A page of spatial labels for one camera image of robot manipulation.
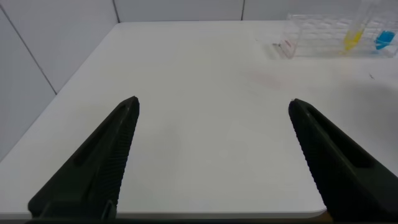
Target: test tube rack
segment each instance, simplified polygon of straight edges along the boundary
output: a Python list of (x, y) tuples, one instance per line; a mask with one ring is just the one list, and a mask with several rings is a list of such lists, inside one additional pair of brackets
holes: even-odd
[(350, 51), (344, 51), (344, 38), (353, 16), (349, 15), (288, 15), (278, 46), (287, 58), (293, 57), (376, 57), (391, 58), (398, 51), (396, 36), (382, 49), (376, 39), (383, 30), (397, 30), (398, 22), (374, 16), (361, 40)]

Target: white table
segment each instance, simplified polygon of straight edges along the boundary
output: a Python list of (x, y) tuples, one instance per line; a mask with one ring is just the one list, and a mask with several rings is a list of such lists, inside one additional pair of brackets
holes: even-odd
[(0, 218), (29, 217), (33, 195), (133, 95), (141, 113), (120, 217), (323, 213), (287, 112), (294, 98), (398, 174), (397, 60), (271, 60), (264, 42), (282, 24), (118, 24), (0, 162)]

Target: yellow test tube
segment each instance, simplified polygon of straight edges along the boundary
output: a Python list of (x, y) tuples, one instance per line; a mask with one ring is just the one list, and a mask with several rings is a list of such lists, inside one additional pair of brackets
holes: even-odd
[(375, 8), (380, 0), (362, 0), (352, 23), (349, 25), (348, 32), (344, 38), (344, 50), (350, 51), (361, 40), (366, 25), (371, 20)]

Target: white wall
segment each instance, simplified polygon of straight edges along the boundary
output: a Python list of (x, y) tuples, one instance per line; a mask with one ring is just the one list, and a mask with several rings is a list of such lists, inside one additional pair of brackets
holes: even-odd
[(243, 0), (115, 0), (121, 22), (241, 20)]
[(0, 160), (55, 93), (0, 10)]
[[(397, 0), (383, 0), (379, 11), (397, 7)], [(246, 0), (243, 20), (284, 20), (287, 14), (351, 14), (361, 0)]]
[(112, 0), (0, 0), (58, 92), (117, 23)]

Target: yellow liquid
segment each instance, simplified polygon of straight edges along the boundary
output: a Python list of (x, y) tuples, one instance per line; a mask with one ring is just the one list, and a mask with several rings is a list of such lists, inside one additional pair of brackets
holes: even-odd
[(362, 34), (363, 34), (363, 29), (358, 31), (354, 36), (352, 36), (350, 31), (348, 31), (346, 37), (344, 38), (345, 50), (349, 51), (352, 48), (354, 48), (361, 39)]

